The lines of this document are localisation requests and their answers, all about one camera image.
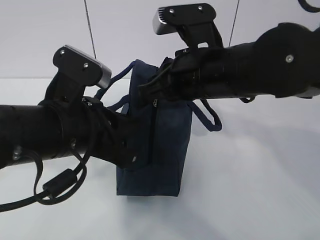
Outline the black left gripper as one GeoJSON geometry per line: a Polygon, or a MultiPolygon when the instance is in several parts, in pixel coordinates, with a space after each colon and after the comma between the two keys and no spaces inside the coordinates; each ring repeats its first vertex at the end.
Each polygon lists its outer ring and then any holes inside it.
{"type": "Polygon", "coordinates": [[[85,154],[123,169],[137,163],[138,148],[129,144],[140,128],[139,120],[105,107],[95,97],[82,97],[72,109],[59,114],[66,154],[85,154]]]}

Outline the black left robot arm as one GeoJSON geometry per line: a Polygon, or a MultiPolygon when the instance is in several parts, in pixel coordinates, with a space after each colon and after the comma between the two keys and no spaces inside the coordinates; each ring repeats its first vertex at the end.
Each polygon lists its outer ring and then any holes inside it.
{"type": "Polygon", "coordinates": [[[1,105],[0,167],[26,164],[23,151],[43,160],[69,157],[75,150],[126,167],[137,150],[125,141],[137,133],[136,118],[114,111],[95,98],[78,100],[71,108],[56,102],[40,105],[1,105]]]}

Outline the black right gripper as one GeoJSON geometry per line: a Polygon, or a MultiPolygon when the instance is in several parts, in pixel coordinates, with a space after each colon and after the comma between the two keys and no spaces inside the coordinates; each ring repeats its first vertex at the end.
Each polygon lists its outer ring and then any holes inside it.
{"type": "Polygon", "coordinates": [[[175,58],[165,58],[151,81],[138,86],[144,102],[153,100],[196,100],[208,96],[202,69],[195,65],[187,48],[175,52],[175,58]]]}

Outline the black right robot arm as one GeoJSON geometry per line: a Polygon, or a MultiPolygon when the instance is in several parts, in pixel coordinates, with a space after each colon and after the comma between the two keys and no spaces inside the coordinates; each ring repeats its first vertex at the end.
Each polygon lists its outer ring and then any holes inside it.
{"type": "Polygon", "coordinates": [[[320,94],[320,32],[285,22],[254,42],[203,49],[198,63],[185,53],[138,91],[146,101],[311,99],[320,94]]]}

